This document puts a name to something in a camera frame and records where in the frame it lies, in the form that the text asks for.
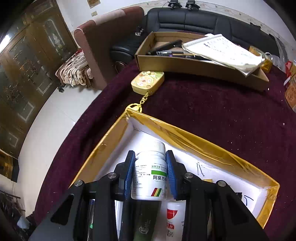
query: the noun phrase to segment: gold chain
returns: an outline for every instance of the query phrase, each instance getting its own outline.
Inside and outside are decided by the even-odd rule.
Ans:
[[[140,100],[140,105],[145,103],[145,101],[148,99],[148,96],[149,96],[149,93],[147,92]]]
[[[147,92],[147,93],[142,97],[142,99],[140,100],[140,104],[133,103],[133,104],[128,105],[127,108],[131,108],[131,109],[133,109],[133,110],[135,110],[135,111],[142,112],[142,104],[145,103],[145,101],[148,99],[148,96],[149,96],[149,93]]]

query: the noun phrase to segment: blue gripper pad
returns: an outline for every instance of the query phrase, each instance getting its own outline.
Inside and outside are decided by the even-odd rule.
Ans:
[[[170,185],[170,192],[173,195],[174,199],[177,199],[177,181],[176,181],[176,174],[174,171],[174,165],[172,162],[176,163],[174,154],[171,150],[165,153],[165,161],[168,165],[168,183]]]
[[[131,182],[133,179],[133,169],[135,167],[136,155],[134,151],[128,151],[125,164],[128,164],[126,177],[124,179],[124,197],[128,199],[131,197]]]

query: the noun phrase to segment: black clip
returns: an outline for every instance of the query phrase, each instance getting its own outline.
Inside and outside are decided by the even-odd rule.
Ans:
[[[212,239],[228,241],[268,241],[253,214],[223,180],[210,183],[187,172],[176,162],[171,150],[166,152],[168,180],[175,200],[186,200],[182,240],[206,241],[211,216]]]
[[[188,0],[185,8],[188,8],[189,11],[192,11],[193,9],[197,9],[197,10],[200,9],[200,6],[195,4],[194,0]]]
[[[178,0],[171,0],[168,3],[168,7],[173,10],[174,8],[181,8],[182,5],[178,2]]]
[[[29,241],[86,240],[88,210],[94,203],[93,240],[118,241],[115,200],[123,202],[119,239],[133,240],[135,200],[131,198],[131,182],[135,152],[129,151],[125,162],[116,165],[114,172],[97,181],[76,181],[38,225]]]

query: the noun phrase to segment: red label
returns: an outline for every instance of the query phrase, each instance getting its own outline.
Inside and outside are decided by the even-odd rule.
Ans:
[[[175,226],[172,225],[172,224],[170,224],[170,223],[167,223],[167,227],[168,227],[169,229],[174,229],[174,228],[175,228]]]
[[[174,216],[176,216],[177,212],[178,212],[178,210],[167,209],[167,219],[171,219]]]

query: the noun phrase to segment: medicine bottle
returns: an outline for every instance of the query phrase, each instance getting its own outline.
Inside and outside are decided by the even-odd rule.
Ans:
[[[181,241],[186,201],[169,201],[167,209],[167,241]]]
[[[157,140],[148,141],[137,154],[131,197],[137,200],[165,200],[167,176],[165,145]]]

